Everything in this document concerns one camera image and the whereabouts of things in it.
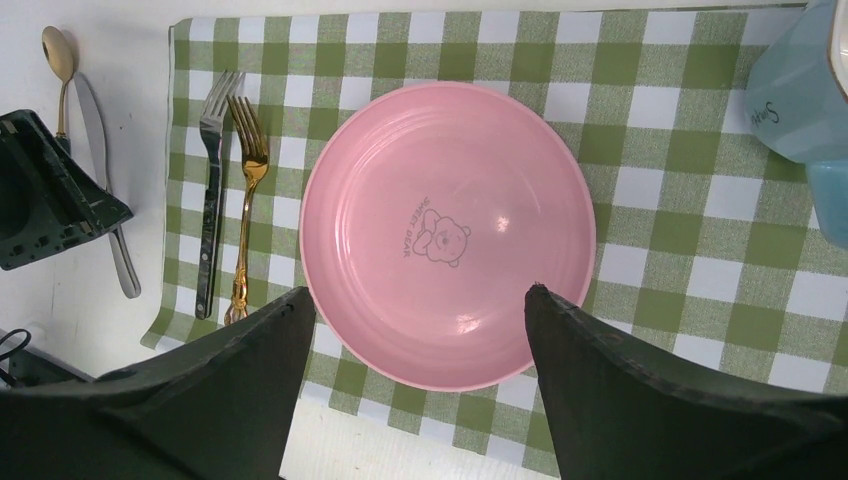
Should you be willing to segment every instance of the spoon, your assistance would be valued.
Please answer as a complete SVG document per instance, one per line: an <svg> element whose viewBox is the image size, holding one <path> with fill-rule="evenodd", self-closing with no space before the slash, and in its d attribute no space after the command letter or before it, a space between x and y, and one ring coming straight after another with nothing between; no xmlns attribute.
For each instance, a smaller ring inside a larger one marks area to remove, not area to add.
<svg viewBox="0 0 848 480"><path fill-rule="evenodd" d="M65 94L68 91L68 83L74 78L76 72L74 51L71 49L68 39L56 27L46 27L41 32L41 48L44 49L44 56L47 57L50 69L62 81L62 90L59 93L59 127L56 131L56 140L70 153L71 142L68 140L67 133L65 133Z"/></svg>

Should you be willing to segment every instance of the white table surface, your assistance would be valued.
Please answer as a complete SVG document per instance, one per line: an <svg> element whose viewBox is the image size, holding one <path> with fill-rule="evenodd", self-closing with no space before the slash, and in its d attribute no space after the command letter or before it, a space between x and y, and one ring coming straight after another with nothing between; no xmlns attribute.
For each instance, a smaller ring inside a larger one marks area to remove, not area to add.
<svg viewBox="0 0 848 480"><path fill-rule="evenodd" d="M599 10L788 3L786 0L4 0L0 13L0 114L36 111L55 126L60 83L41 51L47 25L70 32L79 68L100 103L116 195L135 218L124 226L142 294L121 292L108 240L0 273L0 329L42 332L35 344L97 376L151 357L138 342L159 308L165 217L168 27L183 18L415 10ZM79 137L76 97L71 139ZM76 158L90 173L91 161ZM298 401L280 473L301 479L549 478L368 420Z"/></svg>

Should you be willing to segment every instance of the blue cup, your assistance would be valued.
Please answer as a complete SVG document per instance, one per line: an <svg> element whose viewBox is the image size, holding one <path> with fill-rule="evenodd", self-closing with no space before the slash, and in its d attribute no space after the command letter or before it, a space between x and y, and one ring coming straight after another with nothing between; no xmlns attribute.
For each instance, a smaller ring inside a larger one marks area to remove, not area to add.
<svg viewBox="0 0 848 480"><path fill-rule="evenodd" d="M845 13L846 0L810 2L751 69L745 111L760 141L805 165L822 234L848 249Z"/></svg>

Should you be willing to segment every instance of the dark green holder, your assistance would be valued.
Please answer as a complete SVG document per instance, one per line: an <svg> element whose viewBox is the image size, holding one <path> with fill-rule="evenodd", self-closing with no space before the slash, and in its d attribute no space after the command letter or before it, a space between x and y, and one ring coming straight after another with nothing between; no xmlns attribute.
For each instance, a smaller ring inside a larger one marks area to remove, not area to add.
<svg viewBox="0 0 848 480"><path fill-rule="evenodd" d="M0 117L0 267L90 242L132 218L71 159L31 110Z"/></svg>

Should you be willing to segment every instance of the tablecloth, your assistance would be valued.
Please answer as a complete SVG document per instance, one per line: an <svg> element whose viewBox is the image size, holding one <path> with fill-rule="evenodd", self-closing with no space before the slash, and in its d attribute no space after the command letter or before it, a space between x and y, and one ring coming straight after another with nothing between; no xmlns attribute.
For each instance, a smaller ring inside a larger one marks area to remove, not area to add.
<svg viewBox="0 0 848 480"><path fill-rule="evenodd" d="M249 303L303 285L297 226L321 149L357 109L405 85L473 82L541 115L577 157L598 229L584 308L700 364L813 391L848 391L848 256L818 230L803 168L742 110L748 71L800 9L432 12L193 19L171 30L172 125L162 309L142 343L165 351L220 328L244 180L228 124L216 307L193 316L207 175L198 119L215 75L270 135L250 227ZM319 319L303 398L556 475L536 374L462 394L365 367Z"/></svg>

